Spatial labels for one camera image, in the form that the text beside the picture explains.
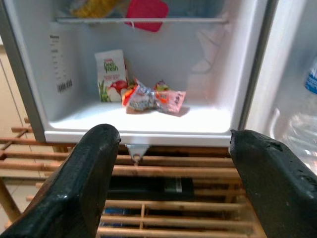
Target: plastic water bottle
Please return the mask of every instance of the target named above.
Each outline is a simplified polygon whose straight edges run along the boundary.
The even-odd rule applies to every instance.
[[[317,57],[305,87],[305,100],[289,120],[282,140],[317,175]]]

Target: label sticker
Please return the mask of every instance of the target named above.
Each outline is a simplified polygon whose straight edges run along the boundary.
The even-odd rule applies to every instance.
[[[73,86],[68,77],[59,34],[50,34],[50,47],[57,92],[62,93]]]

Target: open freezer compartment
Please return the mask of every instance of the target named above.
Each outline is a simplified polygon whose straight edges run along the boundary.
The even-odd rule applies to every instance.
[[[69,2],[5,1],[47,141],[77,142],[91,127],[109,123],[122,143],[229,145],[266,1],[169,0],[169,15],[156,33],[131,27],[125,18],[64,17]],[[133,18],[128,21],[133,25]],[[178,116],[128,114],[120,103],[100,102],[94,54],[115,49],[123,50],[129,74],[146,86],[164,80],[187,92]]]

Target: refrigerator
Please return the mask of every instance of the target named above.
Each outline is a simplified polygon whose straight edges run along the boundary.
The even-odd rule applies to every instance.
[[[78,142],[109,123],[130,146],[224,147],[231,129],[280,139],[300,107],[317,51],[316,1],[165,0],[161,19],[76,18],[71,2],[0,1],[0,34],[39,141]],[[116,49],[146,86],[164,80],[187,92],[178,115],[100,102],[94,55]]]

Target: black rubber grip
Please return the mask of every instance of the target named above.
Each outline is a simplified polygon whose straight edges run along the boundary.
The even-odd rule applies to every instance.
[[[231,156],[268,238],[317,238],[317,177],[281,142],[232,131]]]
[[[119,132],[89,130],[1,238],[94,238],[116,160]]]

